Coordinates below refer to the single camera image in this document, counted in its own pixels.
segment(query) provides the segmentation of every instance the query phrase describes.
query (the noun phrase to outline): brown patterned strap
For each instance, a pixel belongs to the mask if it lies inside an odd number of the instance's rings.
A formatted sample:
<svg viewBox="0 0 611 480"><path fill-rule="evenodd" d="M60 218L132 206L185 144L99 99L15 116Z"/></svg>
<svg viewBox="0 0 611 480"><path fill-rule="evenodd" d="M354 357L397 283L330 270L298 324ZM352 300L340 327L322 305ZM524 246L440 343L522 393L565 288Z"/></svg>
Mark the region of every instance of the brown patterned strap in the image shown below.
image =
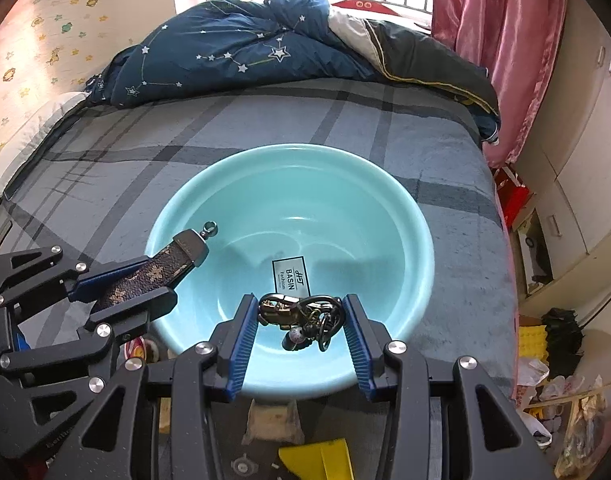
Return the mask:
<svg viewBox="0 0 611 480"><path fill-rule="evenodd" d="M136 272L113 283L92 308L99 312L110 306L131 300L162 286L174 288L195 266L207 256L207 244L192 229L176 235Z"/></svg>

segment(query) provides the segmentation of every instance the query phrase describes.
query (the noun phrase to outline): blue gripper pad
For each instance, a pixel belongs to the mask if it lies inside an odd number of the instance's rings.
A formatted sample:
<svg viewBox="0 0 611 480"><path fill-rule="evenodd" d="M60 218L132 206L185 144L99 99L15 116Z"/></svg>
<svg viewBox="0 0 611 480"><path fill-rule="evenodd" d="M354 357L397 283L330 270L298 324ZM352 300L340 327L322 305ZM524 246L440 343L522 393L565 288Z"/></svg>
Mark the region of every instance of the blue gripper pad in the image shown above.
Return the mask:
<svg viewBox="0 0 611 480"><path fill-rule="evenodd" d="M256 329L258 329L258 300L256 297L250 296L252 299L245 312L230 359L228 381L225 386L225 393L230 400L234 400L234 397L236 397L243 386L245 372L248 369L248 362L250 362L252 346L256 338Z"/></svg>
<svg viewBox="0 0 611 480"><path fill-rule="evenodd" d="M374 381L374 370L370 360L370 354L365 343L365 337L359 325L357 314L349 302L348 296L343 298L343 308L346 311L346 322L343 331L348 341L349 354L352 357L354 371L359 380L359 389L365 394L368 400L377 394L377 386Z"/></svg>

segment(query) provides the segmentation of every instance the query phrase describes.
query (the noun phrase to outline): basin label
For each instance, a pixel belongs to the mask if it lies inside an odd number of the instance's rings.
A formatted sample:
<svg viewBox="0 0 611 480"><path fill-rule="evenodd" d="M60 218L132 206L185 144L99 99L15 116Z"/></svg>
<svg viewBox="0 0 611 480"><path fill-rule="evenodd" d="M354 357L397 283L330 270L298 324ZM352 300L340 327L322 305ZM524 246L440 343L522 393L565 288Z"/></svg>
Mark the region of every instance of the basin label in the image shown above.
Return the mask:
<svg viewBox="0 0 611 480"><path fill-rule="evenodd" d="M274 269L274 288L277 293L295 298L307 298L310 295L303 256L274 260L272 268Z"/></svg>

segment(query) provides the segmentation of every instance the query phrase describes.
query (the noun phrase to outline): yellow object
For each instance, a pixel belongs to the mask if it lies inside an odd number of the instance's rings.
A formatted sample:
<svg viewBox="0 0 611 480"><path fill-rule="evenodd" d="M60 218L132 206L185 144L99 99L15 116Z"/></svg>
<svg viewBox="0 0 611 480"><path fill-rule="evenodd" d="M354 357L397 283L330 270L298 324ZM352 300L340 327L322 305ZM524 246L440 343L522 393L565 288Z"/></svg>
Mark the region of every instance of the yellow object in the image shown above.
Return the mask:
<svg viewBox="0 0 611 480"><path fill-rule="evenodd" d="M519 357L534 357L547 364L545 325L519 327Z"/></svg>
<svg viewBox="0 0 611 480"><path fill-rule="evenodd" d="M540 420L544 420L545 415L543 414L543 408L530 408L527 410L527 413L532 415L534 418L538 418Z"/></svg>
<svg viewBox="0 0 611 480"><path fill-rule="evenodd" d="M281 447L278 456L285 467L301 480L354 480L348 444L344 438L305 446Z"/></svg>

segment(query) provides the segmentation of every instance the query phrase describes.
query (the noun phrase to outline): pink curtain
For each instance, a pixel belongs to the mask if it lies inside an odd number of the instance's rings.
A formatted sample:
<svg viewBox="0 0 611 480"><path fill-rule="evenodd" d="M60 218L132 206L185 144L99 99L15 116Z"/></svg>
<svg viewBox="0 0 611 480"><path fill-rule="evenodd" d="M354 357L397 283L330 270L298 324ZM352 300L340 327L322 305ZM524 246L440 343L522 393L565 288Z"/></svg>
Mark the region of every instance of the pink curtain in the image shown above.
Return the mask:
<svg viewBox="0 0 611 480"><path fill-rule="evenodd" d="M566 0L433 0L432 36L490 71L499 96L499 144L492 167L517 160L545 94Z"/></svg>

